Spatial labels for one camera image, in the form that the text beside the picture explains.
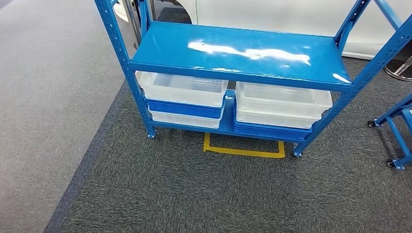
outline yellow tape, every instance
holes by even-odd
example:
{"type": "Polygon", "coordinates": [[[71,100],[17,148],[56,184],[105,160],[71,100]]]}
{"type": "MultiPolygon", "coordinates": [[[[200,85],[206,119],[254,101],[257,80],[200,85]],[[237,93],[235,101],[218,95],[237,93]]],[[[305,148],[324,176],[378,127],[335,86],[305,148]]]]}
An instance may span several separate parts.
{"type": "Polygon", "coordinates": [[[210,133],[205,133],[205,140],[203,142],[203,152],[212,151],[223,154],[236,154],[236,155],[246,155],[246,156],[255,156],[255,157],[264,157],[264,158],[285,158],[285,145],[283,142],[278,141],[279,152],[262,152],[254,150],[238,150],[230,148],[221,148],[221,147],[211,147],[210,146],[210,133]]]}

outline stacked bins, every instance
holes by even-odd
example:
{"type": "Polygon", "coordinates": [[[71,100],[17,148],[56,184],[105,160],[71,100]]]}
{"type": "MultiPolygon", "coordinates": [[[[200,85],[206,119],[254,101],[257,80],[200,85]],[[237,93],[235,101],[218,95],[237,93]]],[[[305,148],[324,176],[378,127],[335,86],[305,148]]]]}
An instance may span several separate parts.
{"type": "Polygon", "coordinates": [[[154,121],[218,128],[226,80],[136,72],[154,121]]]}
{"type": "Polygon", "coordinates": [[[300,139],[332,106],[329,91],[244,82],[236,83],[236,102],[235,123],[296,131],[300,139]]]}

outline blue plastic bin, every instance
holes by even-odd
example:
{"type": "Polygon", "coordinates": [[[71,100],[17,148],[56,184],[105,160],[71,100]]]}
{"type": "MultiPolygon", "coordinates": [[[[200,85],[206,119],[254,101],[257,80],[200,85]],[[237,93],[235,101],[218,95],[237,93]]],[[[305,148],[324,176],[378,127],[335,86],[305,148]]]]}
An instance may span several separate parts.
{"type": "Polygon", "coordinates": [[[151,111],[219,119],[222,116],[224,99],[225,96],[223,96],[223,104],[220,108],[149,99],[146,99],[146,102],[151,111]]]}
{"type": "Polygon", "coordinates": [[[279,139],[301,141],[304,140],[306,135],[312,132],[310,129],[298,129],[271,125],[260,125],[253,123],[243,123],[236,121],[236,102],[234,104],[234,126],[233,130],[241,134],[252,134],[266,137],[276,137],[279,139]]]}

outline carpet border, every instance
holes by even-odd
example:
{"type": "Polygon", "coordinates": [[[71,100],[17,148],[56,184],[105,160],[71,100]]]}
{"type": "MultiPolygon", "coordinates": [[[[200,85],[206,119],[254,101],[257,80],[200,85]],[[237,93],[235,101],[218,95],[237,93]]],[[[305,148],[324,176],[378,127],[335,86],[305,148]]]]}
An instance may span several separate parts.
{"type": "Polygon", "coordinates": [[[97,159],[98,152],[107,133],[110,131],[116,119],[117,113],[119,112],[120,106],[126,98],[128,90],[129,86],[127,85],[127,82],[123,81],[120,90],[118,91],[116,97],[110,105],[109,110],[107,110],[102,123],[100,124],[96,134],[94,135],[89,147],[87,148],[83,156],[83,159],[74,172],[74,175],[69,185],[67,186],[67,189],[62,195],[49,222],[47,223],[43,231],[44,233],[59,232],[61,227],[63,226],[63,222],[69,212],[69,209],[71,208],[73,202],[76,200],[80,188],[83,186],[87,175],[91,171],[91,168],[93,167],[97,159]]]}

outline wheeled cart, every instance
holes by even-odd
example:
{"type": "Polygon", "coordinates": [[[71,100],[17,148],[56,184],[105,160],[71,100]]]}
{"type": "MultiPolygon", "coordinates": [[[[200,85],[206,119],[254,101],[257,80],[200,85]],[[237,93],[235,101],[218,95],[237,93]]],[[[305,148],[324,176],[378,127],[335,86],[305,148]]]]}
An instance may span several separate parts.
{"type": "Polygon", "coordinates": [[[399,130],[396,128],[396,125],[393,121],[393,118],[396,116],[402,116],[406,125],[408,126],[409,131],[412,133],[412,94],[408,95],[401,102],[397,103],[392,109],[384,113],[376,120],[368,121],[368,126],[370,128],[381,126],[383,123],[387,122],[391,127],[391,130],[394,132],[396,139],[398,140],[400,147],[402,148],[405,157],[401,159],[389,159],[386,161],[386,165],[389,167],[396,167],[398,170],[404,170],[405,165],[412,163],[412,154],[403,140],[399,130]]]}
{"type": "Polygon", "coordinates": [[[135,0],[141,15],[141,44],[129,58],[121,36],[113,4],[116,0],[95,0],[113,48],[145,123],[148,137],[156,127],[206,133],[254,137],[295,143],[294,155],[303,150],[370,80],[409,42],[412,16],[403,24],[383,0],[375,0],[396,32],[363,71],[352,81],[341,54],[350,31],[370,0],[357,0],[335,36],[263,32],[233,28],[152,21],[147,0],[135,0]],[[135,71],[193,76],[248,83],[336,91],[340,97],[310,133],[301,137],[295,129],[236,130],[234,91],[227,90],[224,112],[218,128],[180,125],[153,120],[139,87],[135,71]]]}

